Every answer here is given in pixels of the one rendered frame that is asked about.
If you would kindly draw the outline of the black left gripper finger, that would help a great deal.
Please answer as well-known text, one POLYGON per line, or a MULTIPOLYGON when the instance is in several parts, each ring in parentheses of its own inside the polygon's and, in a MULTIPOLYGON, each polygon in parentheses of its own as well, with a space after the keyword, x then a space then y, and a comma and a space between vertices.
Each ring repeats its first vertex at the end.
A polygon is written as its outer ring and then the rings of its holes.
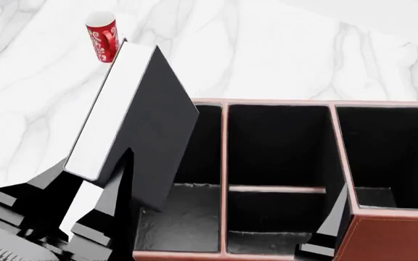
POLYGON ((74 224, 74 239, 85 239, 98 245, 131 244, 133 175, 134 153, 127 149, 115 165, 94 208, 74 224))
POLYGON ((0 220, 14 225, 23 239, 68 239, 60 224, 83 179, 65 171, 65 162, 60 160, 28 182, 0 187, 0 220))

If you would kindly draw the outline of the red mug with white pattern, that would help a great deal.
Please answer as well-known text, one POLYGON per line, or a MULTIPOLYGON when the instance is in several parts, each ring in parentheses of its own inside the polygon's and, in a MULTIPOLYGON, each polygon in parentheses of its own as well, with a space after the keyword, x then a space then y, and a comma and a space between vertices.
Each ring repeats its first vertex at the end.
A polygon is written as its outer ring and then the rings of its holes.
POLYGON ((108 11, 92 12, 85 26, 100 62, 112 62, 119 50, 119 34, 115 15, 108 11))

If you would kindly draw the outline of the brown leather caddy with compartments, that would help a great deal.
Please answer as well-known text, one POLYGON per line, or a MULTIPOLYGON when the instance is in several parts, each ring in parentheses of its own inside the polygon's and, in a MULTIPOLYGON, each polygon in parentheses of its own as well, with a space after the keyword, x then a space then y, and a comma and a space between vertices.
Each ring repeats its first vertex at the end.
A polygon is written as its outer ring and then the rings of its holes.
POLYGON ((136 261, 418 261, 418 102, 198 99, 136 261), (336 256, 298 256, 348 186, 336 256))

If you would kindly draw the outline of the black book with white pages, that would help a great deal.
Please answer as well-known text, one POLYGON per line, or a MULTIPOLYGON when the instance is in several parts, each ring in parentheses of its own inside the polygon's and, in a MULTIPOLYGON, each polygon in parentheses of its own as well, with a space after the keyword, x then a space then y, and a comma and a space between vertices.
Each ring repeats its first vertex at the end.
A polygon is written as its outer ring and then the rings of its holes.
POLYGON ((157 46, 124 41, 64 164, 105 186, 133 153, 131 198, 163 208, 199 112, 157 46))

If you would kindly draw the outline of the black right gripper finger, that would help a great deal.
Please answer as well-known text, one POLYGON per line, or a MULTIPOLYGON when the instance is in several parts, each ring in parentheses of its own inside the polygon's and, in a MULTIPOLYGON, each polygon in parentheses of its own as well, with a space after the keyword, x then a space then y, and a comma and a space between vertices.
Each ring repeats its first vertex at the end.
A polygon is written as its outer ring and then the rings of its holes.
POLYGON ((298 245, 298 256, 336 256, 350 222, 348 186, 344 184, 333 208, 309 241, 298 245))

